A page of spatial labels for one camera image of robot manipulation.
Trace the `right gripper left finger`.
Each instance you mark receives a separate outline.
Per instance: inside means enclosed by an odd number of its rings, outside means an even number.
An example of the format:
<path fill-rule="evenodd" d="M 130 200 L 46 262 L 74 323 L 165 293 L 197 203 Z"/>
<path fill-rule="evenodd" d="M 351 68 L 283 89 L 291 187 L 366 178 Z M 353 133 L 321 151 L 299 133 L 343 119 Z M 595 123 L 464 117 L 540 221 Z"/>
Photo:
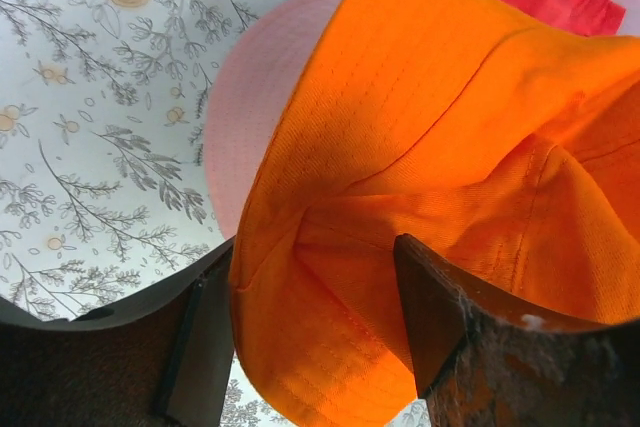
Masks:
<path fill-rule="evenodd" d="M 217 426 L 234 346 L 233 242 L 75 320 L 1 302 L 4 426 Z"/>

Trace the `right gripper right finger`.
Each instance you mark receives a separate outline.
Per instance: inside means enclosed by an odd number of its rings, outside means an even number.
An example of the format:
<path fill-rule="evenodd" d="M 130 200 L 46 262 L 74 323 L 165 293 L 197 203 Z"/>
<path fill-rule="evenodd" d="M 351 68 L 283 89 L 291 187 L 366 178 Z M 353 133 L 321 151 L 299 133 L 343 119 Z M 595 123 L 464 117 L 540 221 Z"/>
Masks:
<path fill-rule="evenodd" d="M 538 306 L 415 237 L 393 248 L 416 391 L 435 426 L 635 426 L 639 324 Z"/>

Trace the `orange hat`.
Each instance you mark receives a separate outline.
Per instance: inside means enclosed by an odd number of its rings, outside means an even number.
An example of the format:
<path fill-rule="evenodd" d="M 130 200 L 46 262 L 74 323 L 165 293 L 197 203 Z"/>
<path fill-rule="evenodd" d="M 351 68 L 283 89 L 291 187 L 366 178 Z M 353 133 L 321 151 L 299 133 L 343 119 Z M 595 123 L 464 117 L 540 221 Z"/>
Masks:
<path fill-rule="evenodd" d="M 231 266 L 240 363 L 300 426 L 415 396 L 408 233 L 534 304 L 639 314 L 639 41 L 499 0 L 343 0 L 273 134 Z"/>

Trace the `pink hat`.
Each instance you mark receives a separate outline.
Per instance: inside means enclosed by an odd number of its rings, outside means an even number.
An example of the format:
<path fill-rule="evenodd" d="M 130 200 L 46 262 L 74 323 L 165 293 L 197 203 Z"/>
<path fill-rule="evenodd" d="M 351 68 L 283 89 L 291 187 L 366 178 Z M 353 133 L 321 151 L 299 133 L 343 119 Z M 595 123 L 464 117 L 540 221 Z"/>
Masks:
<path fill-rule="evenodd" d="M 224 239 L 237 231 L 266 148 L 342 0 L 286 0 L 243 33 L 209 91 L 203 166 Z"/>

